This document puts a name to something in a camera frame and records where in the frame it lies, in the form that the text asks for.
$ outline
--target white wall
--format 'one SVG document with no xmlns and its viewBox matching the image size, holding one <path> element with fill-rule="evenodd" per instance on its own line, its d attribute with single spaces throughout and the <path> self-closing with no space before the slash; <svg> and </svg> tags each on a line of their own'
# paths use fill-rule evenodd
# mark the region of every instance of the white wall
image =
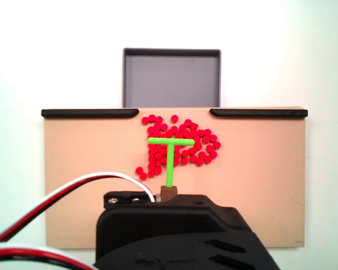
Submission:
<svg viewBox="0 0 338 270">
<path fill-rule="evenodd" d="M 219 48 L 223 107 L 309 110 L 305 247 L 270 253 L 281 269 L 338 270 L 333 0 L 0 1 L 0 230 L 44 195 L 41 109 L 120 107 L 124 47 Z M 44 245 L 45 217 L 12 242 Z"/>
</svg>

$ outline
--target pile of red beads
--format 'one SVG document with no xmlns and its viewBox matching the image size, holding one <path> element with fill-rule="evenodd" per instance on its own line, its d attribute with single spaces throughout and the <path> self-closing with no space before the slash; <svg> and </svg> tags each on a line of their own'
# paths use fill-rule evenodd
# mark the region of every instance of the pile of red beads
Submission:
<svg viewBox="0 0 338 270">
<path fill-rule="evenodd" d="M 202 166 L 204 163 L 209 164 L 215 159 L 218 150 L 221 146 L 217 140 L 217 136 L 212 134 L 210 129 L 198 129 L 199 125 L 192 122 L 190 119 L 185 120 L 182 124 L 176 124 L 179 120 L 177 115 L 171 116 L 173 126 L 163 123 L 161 116 L 150 114 L 148 117 L 143 117 L 141 122 L 144 125 L 151 124 L 148 127 L 148 138 L 184 138 L 193 139 L 194 146 L 186 149 L 184 146 L 175 146 L 174 148 L 174 166 L 187 165 L 195 163 L 197 166 Z M 166 167 L 167 163 L 167 146 L 166 145 L 151 145 L 148 144 L 149 150 L 149 164 L 148 172 L 144 172 L 142 167 L 137 167 L 135 173 L 139 175 L 140 179 L 146 180 L 147 177 L 154 177 L 163 172 L 162 167 Z"/>
</svg>

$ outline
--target gray tray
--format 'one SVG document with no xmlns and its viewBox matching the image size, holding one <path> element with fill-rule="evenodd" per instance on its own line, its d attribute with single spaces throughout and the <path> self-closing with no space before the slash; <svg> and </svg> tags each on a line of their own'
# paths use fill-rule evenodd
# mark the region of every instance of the gray tray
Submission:
<svg viewBox="0 0 338 270">
<path fill-rule="evenodd" d="M 219 49 L 123 50 L 123 107 L 220 107 Z"/>
</svg>

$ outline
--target tan board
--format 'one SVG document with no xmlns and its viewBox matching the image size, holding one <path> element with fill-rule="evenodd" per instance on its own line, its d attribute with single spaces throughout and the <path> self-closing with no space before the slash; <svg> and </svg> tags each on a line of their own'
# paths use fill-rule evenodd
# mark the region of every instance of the tan board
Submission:
<svg viewBox="0 0 338 270">
<path fill-rule="evenodd" d="M 205 108 L 139 110 L 129 119 L 45 119 L 46 193 L 94 172 L 137 178 L 135 168 L 148 164 L 148 126 L 141 118 L 160 115 L 171 126 L 170 116 L 177 114 L 210 128 L 222 145 L 211 164 L 174 168 L 179 193 L 204 194 L 237 208 L 268 248 L 304 246 L 304 119 L 223 119 Z M 165 170 L 145 181 L 154 193 L 164 183 Z M 46 212 L 47 245 L 94 249 L 103 195 L 122 190 L 139 188 L 123 179 L 102 179 L 61 199 Z"/>
</svg>

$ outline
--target green t-shaped tool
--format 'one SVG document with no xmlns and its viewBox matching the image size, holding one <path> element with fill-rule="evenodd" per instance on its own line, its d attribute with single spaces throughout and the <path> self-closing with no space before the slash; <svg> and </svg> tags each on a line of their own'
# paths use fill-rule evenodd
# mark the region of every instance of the green t-shaped tool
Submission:
<svg viewBox="0 0 338 270">
<path fill-rule="evenodd" d="M 167 182 L 166 187 L 173 186 L 174 170 L 174 146 L 175 145 L 194 145 L 193 139 L 175 139 L 175 138 L 149 138 L 148 143 L 152 145 L 167 145 Z"/>
</svg>

